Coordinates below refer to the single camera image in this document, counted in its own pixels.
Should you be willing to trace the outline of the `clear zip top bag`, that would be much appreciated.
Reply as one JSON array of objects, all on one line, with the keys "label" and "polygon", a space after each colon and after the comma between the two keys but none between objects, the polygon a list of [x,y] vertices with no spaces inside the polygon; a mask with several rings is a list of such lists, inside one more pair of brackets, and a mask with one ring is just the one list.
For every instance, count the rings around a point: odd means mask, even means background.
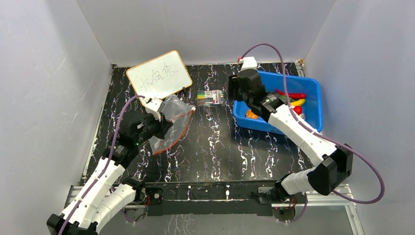
[{"label": "clear zip top bag", "polygon": [[181,101],[175,94],[171,94],[163,100],[160,113],[164,114],[165,120],[172,123],[168,128],[164,139],[152,137],[149,140],[153,155],[162,153],[173,147],[186,132],[191,116],[196,107]]}]

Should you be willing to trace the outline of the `red chili pepper toy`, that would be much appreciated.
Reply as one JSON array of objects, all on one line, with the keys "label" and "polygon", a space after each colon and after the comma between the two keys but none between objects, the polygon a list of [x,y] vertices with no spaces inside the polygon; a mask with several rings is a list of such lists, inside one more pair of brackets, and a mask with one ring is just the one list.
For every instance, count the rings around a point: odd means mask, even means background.
[{"label": "red chili pepper toy", "polygon": [[[280,91],[278,89],[275,89],[275,91],[279,95],[286,96],[285,92],[283,92],[283,91]],[[306,94],[304,94],[304,93],[288,93],[288,97],[290,97],[291,99],[306,99]]]}]

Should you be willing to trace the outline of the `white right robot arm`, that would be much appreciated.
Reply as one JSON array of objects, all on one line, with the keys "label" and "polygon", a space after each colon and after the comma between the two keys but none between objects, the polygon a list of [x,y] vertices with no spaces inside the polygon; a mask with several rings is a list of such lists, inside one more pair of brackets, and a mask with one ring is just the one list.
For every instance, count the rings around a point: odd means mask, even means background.
[{"label": "white right robot arm", "polygon": [[300,192],[315,190],[329,195],[351,175],[351,151],[318,137],[318,132],[288,106],[287,98],[266,91],[257,70],[247,69],[230,76],[228,93],[229,98],[245,102],[255,115],[286,135],[313,164],[313,168],[285,175],[273,188],[261,192],[261,197],[287,203]]}]

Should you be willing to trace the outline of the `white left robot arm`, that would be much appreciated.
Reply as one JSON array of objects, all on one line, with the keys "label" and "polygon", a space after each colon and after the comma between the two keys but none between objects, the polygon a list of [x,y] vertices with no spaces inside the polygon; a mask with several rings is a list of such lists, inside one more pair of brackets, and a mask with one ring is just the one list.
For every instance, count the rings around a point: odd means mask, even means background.
[{"label": "white left robot arm", "polygon": [[151,138],[164,139],[173,122],[163,114],[156,119],[145,114],[133,122],[127,133],[115,132],[94,173],[77,196],[60,214],[46,222],[52,235],[97,235],[127,204],[142,203],[146,190],[142,182],[128,178],[114,192],[110,188],[137,156],[139,147]]}]

